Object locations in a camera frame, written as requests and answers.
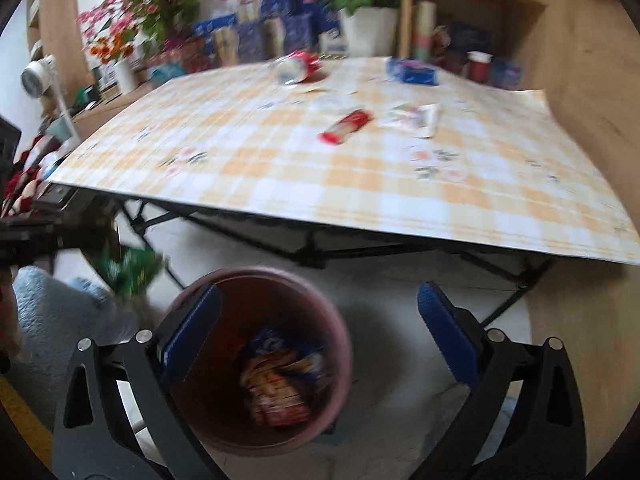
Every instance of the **white flower pot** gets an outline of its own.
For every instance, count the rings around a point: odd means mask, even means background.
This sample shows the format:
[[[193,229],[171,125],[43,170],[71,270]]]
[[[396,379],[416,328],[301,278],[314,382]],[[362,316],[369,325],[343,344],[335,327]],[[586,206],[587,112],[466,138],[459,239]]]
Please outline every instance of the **white flower pot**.
[[[352,57],[392,56],[398,10],[360,7],[353,16],[340,10],[340,26]]]
[[[133,69],[128,59],[121,59],[116,63],[114,70],[116,72],[116,79],[118,80],[118,86],[120,92],[128,94],[138,88],[138,82],[136,75],[133,73]]]

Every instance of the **red cup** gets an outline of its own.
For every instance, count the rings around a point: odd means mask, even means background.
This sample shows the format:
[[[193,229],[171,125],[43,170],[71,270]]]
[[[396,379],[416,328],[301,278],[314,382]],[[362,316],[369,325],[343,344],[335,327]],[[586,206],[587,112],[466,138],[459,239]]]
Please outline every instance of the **red cup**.
[[[491,63],[491,54],[486,52],[478,52],[472,50],[469,55],[469,79],[476,83],[484,84],[489,79],[489,63]]]

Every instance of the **table frame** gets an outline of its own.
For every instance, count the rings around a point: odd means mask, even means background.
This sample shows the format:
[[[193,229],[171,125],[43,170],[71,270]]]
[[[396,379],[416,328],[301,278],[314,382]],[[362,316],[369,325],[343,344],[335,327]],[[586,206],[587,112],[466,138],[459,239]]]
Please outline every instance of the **table frame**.
[[[437,238],[421,238],[411,237],[406,235],[393,235],[393,234],[381,234],[373,233],[352,228],[343,228],[338,226],[326,226],[323,224],[315,224],[311,222],[299,222],[299,221],[287,221],[283,219],[275,219],[260,215],[253,215],[247,213],[236,213],[217,210],[213,208],[202,208],[197,206],[183,205],[174,202],[166,202],[162,200],[154,200],[149,198],[136,198],[132,196],[114,195],[109,193],[118,203],[120,210],[127,219],[133,232],[143,241],[146,247],[153,249],[151,243],[146,238],[146,231],[158,224],[168,222],[176,218],[182,218],[189,222],[192,222],[206,230],[224,235],[235,241],[242,242],[255,249],[266,251],[281,258],[292,261],[299,264],[302,267],[309,267],[313,269],[324,269],[327,261],[329,260],[345,260],[352,258],[366,258],[369,256],[389,256],[392,254],[409,254],[409,253],[423,253],[427,251],[440,250],[448,254],[454,254],[460,257],[462,260],[480,267],[496,276],[500,276],[508,282],[516,285],[516,290],[506,300],[504,300],[487,318],[482,320],[481,325],[487,327],[494,322],[498,317],[504,314],[511,306],[513,306],[520,298],[522,298],[527,292],[535,287],[540,278],[552,267],[554,257],[549,256],[538,266],[534,266],[531,263],[530,255],[525,251],[510,250],[505,248],[498,248],[493,246],[486,246],[481,244],[471,244],[466,242],[455,242],[452,240],[440,240]],[[127,201],[135,200],[140,201],[137,211],[132,214],[127,208]],[[153,205],[157,208],[163,209],[164,214],[158,215],[151,219],[146,219],[144,216],[145,207],[147,205]],[[302,226],[306,230],[305,243],[298,250],[290,251],[284,248],[278,247],[269,242],[260,240],[259,238],[248,236],[235,229],[231,229],[226,226],[222,226],[214,221],[205,220],[196,214],[211,215],[225,214],[228,216],[241,217],[241,218],[254,218],[263,219],[271,224],[287,224],[294,223],[297,226]],[[385,244],[378,246],[366,246],[360,248],[349,249],[337,249],[337,250],[324,250],[320,248],[316,242],[316,233],[324,229],[339,230],[342,232],[358,232],[371,234],[375,238],[383,239]],[[481,253],[510,253],[519,254],[524,263],[524,270],[518,274],[504,269],[498,265],[489,262],[485,258],[481,258],[476,254],[470,252],[470,250],[479,251]],[[184,284],[178,279],[175,273],[167,267],[167,273],[174,282],[185,288]]]

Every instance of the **screw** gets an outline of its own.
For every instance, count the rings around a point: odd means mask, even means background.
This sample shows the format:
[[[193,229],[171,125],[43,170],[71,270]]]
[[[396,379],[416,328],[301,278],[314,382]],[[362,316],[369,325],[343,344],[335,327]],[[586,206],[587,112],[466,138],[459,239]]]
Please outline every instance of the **screw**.
[[[504,335],[504,332],[502,330],[498,330],[497,328],[488,330],[486,336],[489,338],[489,341],[493,341],[494,343],[501,343],[507,337]]]
[[[151,341],[151,338],[154,336],[154,333],[151,330],[141,330],[136,334],[136,341],[139,343],[148,343]]]
[[[88,337],[85,337],[84,339],[81,339],[80,341],[78,341],[78,350],[81,352],[84,352],[85,350],[88,350],[89,348],[91,348],[91,340]]]
[[[564,348],[564,343],[557,337],[550,337],[547,342],[554,350],[562,350],[562,348]]]

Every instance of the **snack wrapper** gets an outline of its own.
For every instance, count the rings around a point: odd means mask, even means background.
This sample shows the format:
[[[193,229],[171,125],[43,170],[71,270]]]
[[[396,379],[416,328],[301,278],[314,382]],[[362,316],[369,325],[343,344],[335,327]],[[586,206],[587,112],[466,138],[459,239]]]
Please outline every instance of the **snack wrapper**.
[[[326,386],[322,349],[265,328],[244,348],[240,385],[258,425],[306,422],[313,398]]]
[[[381,119],[380,126],[396,128],[421,139],[433,137],[439,104],[417,106],[405,103],[391,108]]]

